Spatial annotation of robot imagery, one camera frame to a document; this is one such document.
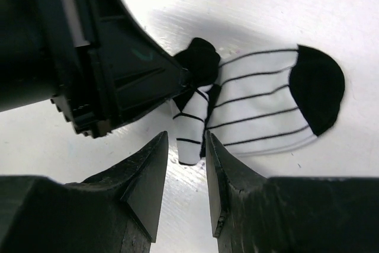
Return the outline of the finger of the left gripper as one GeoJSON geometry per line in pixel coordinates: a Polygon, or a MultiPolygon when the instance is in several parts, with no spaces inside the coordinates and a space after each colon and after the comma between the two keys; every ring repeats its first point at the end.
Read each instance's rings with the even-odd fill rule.
{"type": "Polygon", "coordinates": [[[108,130],[139,120],[191,85],[190,71],[144,32],[121,0],[85,3],[108,130]]]}

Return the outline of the white sock black thin stripes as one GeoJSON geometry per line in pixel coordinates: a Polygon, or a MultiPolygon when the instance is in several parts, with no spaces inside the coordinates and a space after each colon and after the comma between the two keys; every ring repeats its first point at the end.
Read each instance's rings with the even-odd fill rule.
{"type": "Polygon", "coordinates": [[[207,132],[234,156],[266,155],[305,146],[337,121],[345,77],[315,48],[293,44],[222,59],[194,38],[175,59],[194,74],[171,102],[182,165],[205,157],[207,132]]]}

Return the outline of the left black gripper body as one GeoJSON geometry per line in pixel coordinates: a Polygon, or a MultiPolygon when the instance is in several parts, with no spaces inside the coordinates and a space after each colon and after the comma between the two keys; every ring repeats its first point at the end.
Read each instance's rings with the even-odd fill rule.
{"type": "Polygon", "coordinates": [[[50,100],[78,134],[112,131],[75,0],[1,0],[1,110],[50,100]]]}

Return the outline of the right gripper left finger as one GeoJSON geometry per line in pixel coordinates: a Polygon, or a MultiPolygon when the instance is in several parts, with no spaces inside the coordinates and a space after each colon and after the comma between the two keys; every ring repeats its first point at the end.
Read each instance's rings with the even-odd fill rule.
{"type": "Polygon", "coordinates": [[[168,163],[161,132],[132,156],[79,183],[1,177],[2,252],[149,252],[168,163]]]}

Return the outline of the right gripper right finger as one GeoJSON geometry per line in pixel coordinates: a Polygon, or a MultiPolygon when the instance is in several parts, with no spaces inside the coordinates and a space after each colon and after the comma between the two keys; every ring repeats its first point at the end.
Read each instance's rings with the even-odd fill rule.
{"type": "Polygon", "coordinates": [[[378,179],[266,178],[206,135],[219,252],[377,252],[378,179]]]}

